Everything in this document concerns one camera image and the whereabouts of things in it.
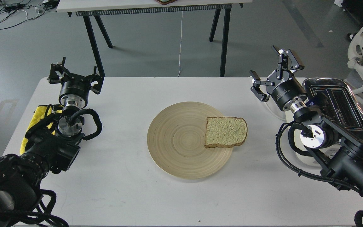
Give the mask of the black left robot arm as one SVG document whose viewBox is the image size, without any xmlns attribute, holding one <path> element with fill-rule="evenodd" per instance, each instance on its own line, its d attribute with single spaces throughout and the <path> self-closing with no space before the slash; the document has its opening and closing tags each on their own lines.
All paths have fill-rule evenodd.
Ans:
<svg viewBox="0 0 363 227">
<path fill-rule="evenodd" d="M 56 193 L 41 189 L 41 181 L 51 172 L 69 170 L 80 151 L 82 140 L 102 132 L 102 122 L 93 109 L 86 108 L 89 92 L 101 93 L 104 77 L 97 67 L 89 76 L 71 73 L 61 64 L 52 64 L 48 81 L 60 84 L 59 105 L 48 105 L 45 115 L 25 134 L 21 155 L 0 157 L 0 227 L 18 222 L 52 227 L 68 227 L 52 215 Z"/>
</svg>

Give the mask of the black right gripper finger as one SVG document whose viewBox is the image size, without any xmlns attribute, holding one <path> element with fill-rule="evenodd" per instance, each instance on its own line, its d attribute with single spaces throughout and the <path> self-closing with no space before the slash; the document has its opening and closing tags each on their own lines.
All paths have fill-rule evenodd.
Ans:
<svg viewBox="0 0 363 227">
<path fill-rule="evenodd" d="M 251 86 L 251 91 L 254 93 L 254 95 L 259 99 L 261 102 L 267 102 L 269 99 L 269 95 L 262 92 L 260 89 L 260 86 L 272 86 L 274 87 L 276 84 L 272 81 L 262 81 L 258 74 L 251 70 L 250 75 L 253 78 L 253 85 Z"/>
<path fill-rule="evenodd" d="M 290 49 L 284 50 L 276 46 L 272 46 L 272 49 L 278 54 L 278 62 L 276 70 L 271 73 L 271 81 L 273 83 L 289 80 L 297 82 L 294 73 L 304 69 L 304 63 L 301 59 Z"/>
</svg>

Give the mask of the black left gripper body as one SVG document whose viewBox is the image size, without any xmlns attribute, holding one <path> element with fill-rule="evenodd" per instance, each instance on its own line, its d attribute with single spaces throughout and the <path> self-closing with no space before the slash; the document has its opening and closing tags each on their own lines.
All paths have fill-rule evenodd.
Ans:
<svg viewBox="0 0 363 227">
<path fill-rule="evenodd" d="M 90 82 L 84 76 L 68 76 L 68 80 L 62 82 L 59 103 L 66 106 L 84 108 L 88 103 Z"/>
</svg>

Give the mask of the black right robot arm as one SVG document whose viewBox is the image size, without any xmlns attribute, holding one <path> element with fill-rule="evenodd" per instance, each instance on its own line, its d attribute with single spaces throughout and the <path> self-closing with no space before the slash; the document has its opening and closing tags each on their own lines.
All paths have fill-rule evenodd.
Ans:
<svg viewBox="0 0 363 227">
<path fill-rule="evenodd" d="M 292 114 L 293 120 L 283 123 L 276 134 L 279 159 L 298 176 L 353 190 L 363 198 L 363 111 L 349 85 L 325 77 L 299 82 L 294 73 L 304 65 L 291 50 L 272 48 L 278 55 L 277 67 L 266 79 L 250 71 L 251 91 L 259 101 L 272 98 L 280 111 Z M 280 145 L 285 130 L 291 149 L 320 165 L 319 175 L 287 160 Z M 354 222 L 363 227 L 363 210 L 355 213 Z"/>
</svg>

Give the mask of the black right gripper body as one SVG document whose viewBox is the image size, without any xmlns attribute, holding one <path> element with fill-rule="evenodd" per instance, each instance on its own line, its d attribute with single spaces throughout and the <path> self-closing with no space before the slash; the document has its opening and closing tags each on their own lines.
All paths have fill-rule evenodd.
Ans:
<svg viewBox="0 0 363 227">
<path fill-rule="evenodd" d="M 272 82 L 273 86 L 268 86 L 268 94 L 281 111 L 288 111 L 290 105 L 288 102 L 300 99 L 306 100 L 308 94 L 294 76 L 283 74 L 282 79 L 277 79 L 277 74 L 272 73 L 268 76 L 268 81 Z"/>
</svg>

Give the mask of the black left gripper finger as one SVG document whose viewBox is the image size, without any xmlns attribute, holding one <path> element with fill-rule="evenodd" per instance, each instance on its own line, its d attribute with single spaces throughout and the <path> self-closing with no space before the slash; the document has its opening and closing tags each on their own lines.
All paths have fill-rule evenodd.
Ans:
<svg viewBox="0 0 363 227">
<path fill-rule="evenodd" d="M 62 58 L 60 63 L 51 64 L 48 77 L 49 84 L 64 84 L 72 80 L 70 71 L 65 67 L 66 57 Z"/>
<path fill-rule="evenodd" d="M 87 82 L 90 84 L 89 90 L 99 95 L 102 90 L 104 76 L 98 74 L 97 66 L 94 66 L 93 73 L 85 77 Z"/>
</svg>

